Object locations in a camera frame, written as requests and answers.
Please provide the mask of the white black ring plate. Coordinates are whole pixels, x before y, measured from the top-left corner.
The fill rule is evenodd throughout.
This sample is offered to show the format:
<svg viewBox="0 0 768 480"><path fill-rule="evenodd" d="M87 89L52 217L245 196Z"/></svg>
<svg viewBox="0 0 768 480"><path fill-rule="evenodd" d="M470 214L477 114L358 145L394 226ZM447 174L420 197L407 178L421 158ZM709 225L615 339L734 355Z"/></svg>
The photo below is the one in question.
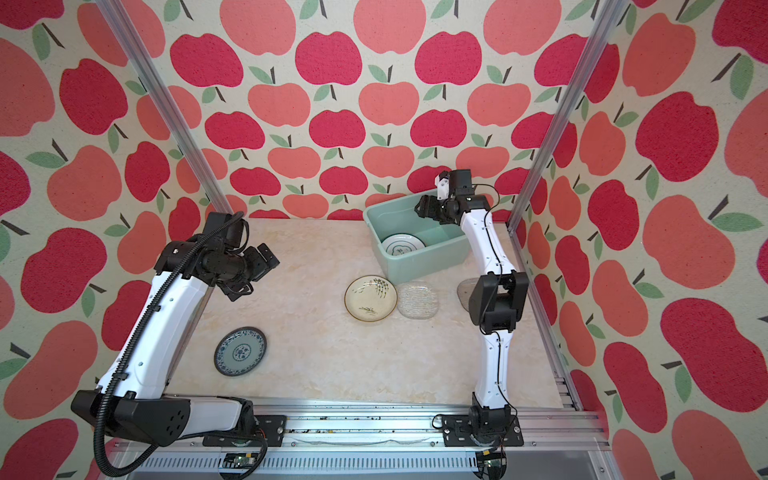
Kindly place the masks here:
<svg viewBox="0 0 768 480"><path fill-rule="evenodd" d="M418 237L406 233L392 234L382 241L385 253L393 257L413 253L425 247L426 244Z"/></svg>

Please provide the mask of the grey glass plate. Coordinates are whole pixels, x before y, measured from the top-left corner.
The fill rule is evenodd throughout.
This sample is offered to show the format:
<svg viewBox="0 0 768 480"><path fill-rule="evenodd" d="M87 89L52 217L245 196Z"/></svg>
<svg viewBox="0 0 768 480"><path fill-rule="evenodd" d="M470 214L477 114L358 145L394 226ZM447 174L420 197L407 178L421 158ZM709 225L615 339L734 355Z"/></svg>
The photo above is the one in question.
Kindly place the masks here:
<svg viewBox="0 0 768 480"><path fill-rule="evenodd" d="M457 286L457 290L456 290L457 297L459 299L459 302L462 308L465 311L469 311L469 301L477 281L478 281L478 278L470 278L460 282L459 285Z"/></svg>

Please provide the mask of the blue patterned plate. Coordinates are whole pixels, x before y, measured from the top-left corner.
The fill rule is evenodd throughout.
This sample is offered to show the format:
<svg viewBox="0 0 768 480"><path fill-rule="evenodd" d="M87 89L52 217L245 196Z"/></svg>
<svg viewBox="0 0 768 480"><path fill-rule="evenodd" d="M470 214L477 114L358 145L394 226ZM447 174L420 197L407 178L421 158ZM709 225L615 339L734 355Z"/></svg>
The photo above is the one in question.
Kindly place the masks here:
<svg viewBox="0 0 768 480"><path fill-rule="evenodd" d="M214 351L216 370L227 377L245 375L254 370L267 352L266 335L255 327L242 327L228 333Z"/></svg>

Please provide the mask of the clear glass plate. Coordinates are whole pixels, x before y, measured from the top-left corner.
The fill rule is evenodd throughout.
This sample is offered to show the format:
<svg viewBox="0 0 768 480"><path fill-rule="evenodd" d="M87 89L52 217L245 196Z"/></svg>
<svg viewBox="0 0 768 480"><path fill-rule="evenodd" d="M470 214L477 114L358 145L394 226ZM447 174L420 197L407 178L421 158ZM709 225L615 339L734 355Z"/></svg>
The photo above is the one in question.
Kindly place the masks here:
<svg viewBox="0 0 768 480"><path fill-rule="evenodd" d="M408 282L397 286L398 312L406 318L427 320L439 310L436 291L424 282Z"/></svg>

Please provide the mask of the beige bamboo pattern plate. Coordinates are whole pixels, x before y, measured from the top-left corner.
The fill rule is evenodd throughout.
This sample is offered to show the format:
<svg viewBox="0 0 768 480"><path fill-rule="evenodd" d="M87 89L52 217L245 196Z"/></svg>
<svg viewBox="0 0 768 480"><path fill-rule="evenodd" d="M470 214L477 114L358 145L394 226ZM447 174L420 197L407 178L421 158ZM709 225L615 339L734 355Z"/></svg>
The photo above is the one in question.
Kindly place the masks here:
<svg viewBox="0 0 768 480"><path fill-rule="evenodd" d="M397 307L398 293L386 278L365 275L349 284L344 294L347 312L362 322L377 322L388 317Z"/></svg>

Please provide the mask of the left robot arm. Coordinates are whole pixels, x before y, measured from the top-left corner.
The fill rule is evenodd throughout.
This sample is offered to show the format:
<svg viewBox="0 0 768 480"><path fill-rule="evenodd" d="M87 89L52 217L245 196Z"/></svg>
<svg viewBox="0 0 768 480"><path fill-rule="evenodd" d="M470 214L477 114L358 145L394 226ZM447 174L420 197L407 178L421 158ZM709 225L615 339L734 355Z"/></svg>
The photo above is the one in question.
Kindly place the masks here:
<svg viewBox="0 0 768 480"><path fill-rule="evenodd" d="M248 233L242 214L214 212L201 233L164 247L120 354L95 389L80 390L72 400L72 412L97 436L165 447L187 437L259 433L248 400L165 393L208 291L217 287L236 301L278 266L265 244L248 245Z"/></svg>

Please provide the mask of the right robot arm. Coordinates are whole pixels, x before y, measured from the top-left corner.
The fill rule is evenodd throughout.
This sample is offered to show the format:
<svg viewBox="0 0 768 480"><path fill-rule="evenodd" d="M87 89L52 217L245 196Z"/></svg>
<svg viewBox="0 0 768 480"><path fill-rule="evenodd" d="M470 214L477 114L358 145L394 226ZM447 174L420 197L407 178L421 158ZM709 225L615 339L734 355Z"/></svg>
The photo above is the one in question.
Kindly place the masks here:
<svg viewBox="0 0 768 480"><path fill-rule="evenodd" d="M468 312L484 341L484 369L469 411L471 435L480 445L499 443L517 417L508 398L509 349L523 314L529 279L505 254L493 226L492 207L476 192L470 170L441 172L435 186L436 193L422 196L414 211L421 218L459 226L469 241L479 278Z"/></svg>

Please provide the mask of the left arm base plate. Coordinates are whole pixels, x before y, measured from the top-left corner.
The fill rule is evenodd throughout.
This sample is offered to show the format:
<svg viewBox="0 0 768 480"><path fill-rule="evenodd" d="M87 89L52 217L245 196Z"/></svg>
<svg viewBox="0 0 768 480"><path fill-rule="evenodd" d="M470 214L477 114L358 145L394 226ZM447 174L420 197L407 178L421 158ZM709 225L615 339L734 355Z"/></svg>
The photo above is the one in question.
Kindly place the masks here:
<svg viewBox="0 0 768 480"><path fill-rule="evenodd" d="M256 415L254 420L235 430L208 434L203 437L205 447L255 448L265 440L269 447L281 447L286 429L285 415Z"/></svg>

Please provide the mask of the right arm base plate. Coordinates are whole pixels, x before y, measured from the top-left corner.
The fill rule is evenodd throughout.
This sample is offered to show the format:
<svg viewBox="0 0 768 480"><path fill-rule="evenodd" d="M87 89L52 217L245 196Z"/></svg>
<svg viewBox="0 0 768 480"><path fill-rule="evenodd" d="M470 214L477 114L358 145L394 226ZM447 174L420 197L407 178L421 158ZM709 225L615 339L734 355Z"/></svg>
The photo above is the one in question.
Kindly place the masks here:
<svg viewBox="0 0 768 480"><path fill-rule="evenodd" d="M442 415L437 430L446 447L496 448L525 444L518 418L505 414L496 417Z"/></svg>

